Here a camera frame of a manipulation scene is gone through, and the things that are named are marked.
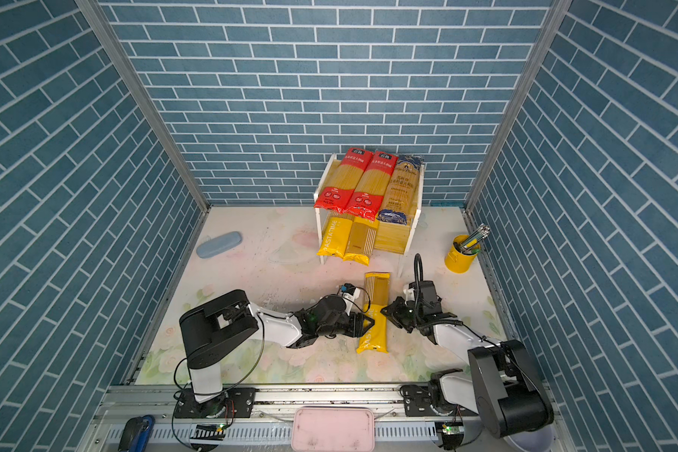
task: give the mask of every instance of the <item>table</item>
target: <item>table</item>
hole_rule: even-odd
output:
[[[362,286],[369,271],[392,273],[390,298],[394,300],[402,286],[414,279],[411,268],[417,252],[422,256],[425,279],[434,281],[445,312],[455,313],[478,333],[505,339],[479,263],[474,262],[461,275],[444,266],[452,238],[467,231],[460,208],[423,208],[408,256],[375,251],[369,267],[338,258],[320,265],[315,212],[310,207],[213,208],[198,244],[231,231],[243,235],[239,246],[209,259],[199,258],[195,250],[191,253],[136,384],[173,384],[173,370],[186,356],[179,318],[198,304],[243,289],[250,301],[288,312],[336,293],[344,282]],[[401,264],[404,274],[398,275]],[[357,354],[358,341],[345,336],[320,337],[314,345],[299,349],[267,342],[259,365],[245,383],[425,381],[437,370],[469,369],[467,363],[419,332],[407,334],[391,323],[388,354]],[[222,381],[231,383],[243,377],[255,363],[260,345],[261,341],[248,340],[226,356],[221,361]],[[188,381],[185,365],[181,365],[178,380]]]

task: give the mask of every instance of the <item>brick wallpaper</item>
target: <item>brick wallpaper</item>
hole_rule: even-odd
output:
[[[72,0],[0,0],[0,452],[75,447],[197,222]]]
[[[425,201],[462,202],[549,4],[101,2],[213,204],[310,203],[348,146],[423,155]]]
[[[579,450],[678,450],[678,2],[575,0],[482,192]]]

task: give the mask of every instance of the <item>spaghetti package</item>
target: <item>spaghetti package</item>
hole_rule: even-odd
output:
[[[335,256],[344,258],[346,244],[349,241],[349,231],[351,231],[352,221],[349,215],[332,214],[327,219],[327,225],[322,238],[322,245],[319,247],[317,256]]]
[[[389,273],[367,273],[364,275],[364,288],[369,294],[371,306],[364,303],[362,310],[374,320],[374,326],[359,339],[359,347],[356,352],[375,350],[389,353],[387,350],[387,318],[380,310],[389,303]]]
[[[371,252],[374,250],[374,239],[377,237],[376,221],[365,220],[361,217],[354,217],[349,231],[349,242],[344,252],[344,260],[353,260],[360,264],[368,266],[370,264]]]
[[[414,193],[419,183],[419,168],[422,159],[413,156],[399,156],[397,165],[389,180],[377,220],[386,223],[407,224]]]
[[[367,220],[375,220],[396,164],[397,156],[375,153],[344,212]]]
[[[352,148],[346,151],[339,166],[328,178],[324,190],[316,199],[314,207],[344,213],[356,185],[370,164],[374,153]]]

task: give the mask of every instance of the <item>pen holder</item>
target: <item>pen holder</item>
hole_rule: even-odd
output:
[[[470,265],[474,258],[477,257],[477,254],[479,254],[481,251],[478,251],[477,254],[474,255],[464,255],[461,252],[459,252],[455,248],[455,243],[462,243],[465,239],[467,239],[469,235],[467,234],[462,234],[458,235],[455,237],[454,240],[452,240],[452,245],[450,246],[450,252],[447,253],[447,257],[444,258],[444,264],[447,266],[449,271],[452,271],[454,273],[465,273],[467,270],[469,270]],[[475,244],[471,249],[480,249],[479,243]]]

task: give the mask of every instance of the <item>red pasta package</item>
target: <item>red pasta package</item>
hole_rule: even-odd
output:
[[[374,156],[374,153],[360,148],[352,148],[346,151],[339,167],[329,176],[324,190],[314,203],[314,207],[344,213],[344,209],[351,200],[351,195],[362,178],[366,166],[370,164],[372,156]]]
[[[392,177],[397,156],[388,153],[375,153],[370,165],[366,168],[351,195],[351,200],[344,212],[362,217],[370,221],[377,218],[384,194]]]

